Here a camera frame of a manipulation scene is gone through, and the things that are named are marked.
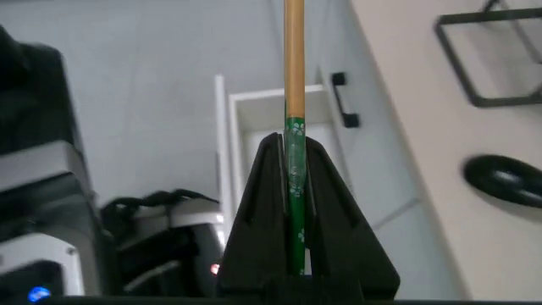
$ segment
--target black drawer handle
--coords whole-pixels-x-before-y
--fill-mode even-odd
[[[342,124],[346,128],[359,128],[359,116],[357,114],[346,114],[342,108],[342,101],[340,100],[339,90],[337,86],[346,85],[346,74],[344,72],[333,73],[331,75],[331,86],[335,93],[335,99],[337,100],[337,106],[339,106],[340,115],[342,116]]]

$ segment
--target led light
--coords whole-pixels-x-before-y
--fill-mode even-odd
[[[217,263],[214,263],[211,265],[211,273],[214,275],[218,274],[218,270],[220,269],[220,265]]]
[[[30,302],[38,302],[42,298],[49,296],[51,296],[51,292],[47,288],[38,286],[32,288],[32,290],[28,293],[28,300]]]

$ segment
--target black plastic holder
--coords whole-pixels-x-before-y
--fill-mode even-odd
[[[392,300],[399,275],[324,147],[307,138],[306,246],[312,275],[289,274],[282,136],[264,138],[218,273],[218,295],[270,304]]]
[[[503,10],[491,11],[496,5],[500,5]],[[441,15],[434,27],[434,31],[439,38],[440,44],[443,47],[446,57],[450,61],[457,78],[468,97],[469,102],[479,108],[502,107],[502,106],[519,106],[542,103],[542,81],[533,91],[528,92],[523,96],[518,97],[482,97],[474,87],[466,70],[459,57],[456,54],[454,47],[451,45],[448,35],[446,35],[444,27],[446,25],[461,25],[461,24],[477,24],[492,21],[511,21],[512,27],[519,36],[524,45],[529,57],[536,63],[542,64],[542,55],[536,49],[530,38],[527,36],[523,28],[517,22],[520,19],[540,19],[542,18],[542,8],[523,8],[523,9],[508,9],[508,6],[503,0],[489,0],[482,10],[477,13],[465,14],[446,14]]]

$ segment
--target white cabinet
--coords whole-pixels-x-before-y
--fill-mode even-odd
[[[375,234],[401,277],[396,299],[461,298],[420,202]]]
[[[368,46],[362,38],[357,18],[347,0],[332,1],[322,31],[322,51],[318,61],[333,114],[339,117],[330,77],[345,72],[346,86],[339,94],[347,112],[356,113],[360,128],[336,126],[351,189],[369,224],[375,225],[402,205],[417,197],[407,170],[405,150],[389,110],[387,96]]]

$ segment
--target blue light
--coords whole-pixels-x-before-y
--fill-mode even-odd
[[[51,296],[51,292],[47,288],[38,286],[32,288],[32,290],[28,293],[28,300],[30,302],[38,302],[42,298],[49,296]]]

